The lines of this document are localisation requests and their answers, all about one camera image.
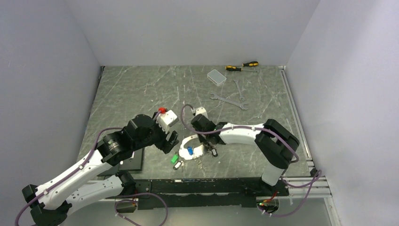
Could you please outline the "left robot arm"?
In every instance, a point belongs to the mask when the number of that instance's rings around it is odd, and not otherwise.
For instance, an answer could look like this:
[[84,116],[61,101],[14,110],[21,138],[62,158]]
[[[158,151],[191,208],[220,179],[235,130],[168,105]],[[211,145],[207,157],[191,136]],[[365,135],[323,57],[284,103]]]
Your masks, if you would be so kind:
[[139,114],[125,127],[109,128],[108,135],[99,133],[88,154],[73,166],[42,185],[27,185],[22,190],[34,223],[57,226],[73,212],[98,200],[132,196],[136,182],[127,171],[119,171],[95,184],[87,182],[148,146],[169,153],[179,142],[177,132],[171,131],[177,121],[171,110],[153,116]]

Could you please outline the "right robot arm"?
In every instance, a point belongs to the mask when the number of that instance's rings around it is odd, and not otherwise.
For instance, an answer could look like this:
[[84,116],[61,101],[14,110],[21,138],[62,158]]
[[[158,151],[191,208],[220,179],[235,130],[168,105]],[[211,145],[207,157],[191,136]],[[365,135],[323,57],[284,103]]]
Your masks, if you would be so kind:
[[300,142],[290,131],[274,119],[263,124],[237,125],[227,122],[213,123],[203,114],[196,115],[191,125],[200,142],[207,145],[245,144],[257,146],[267,162],[261,175],[259,189],[271,195],[278,188],[280,176],[291,163],[298,161],[296,150]]

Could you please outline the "metal key organizer plate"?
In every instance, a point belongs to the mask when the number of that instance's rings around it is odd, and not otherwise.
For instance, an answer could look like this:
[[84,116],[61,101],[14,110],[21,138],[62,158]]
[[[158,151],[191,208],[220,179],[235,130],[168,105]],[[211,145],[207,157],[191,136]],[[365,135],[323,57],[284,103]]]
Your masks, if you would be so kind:
[[[187,147],[192,147],[194,151],[194,155],[189,155],[187,151]],[[178,155],[179,157],[183,158],[183,160],[193,160],[197,159],[208,152],[208,147],[200,142],[198,135],[191,135],[185,137],[179,147]]]

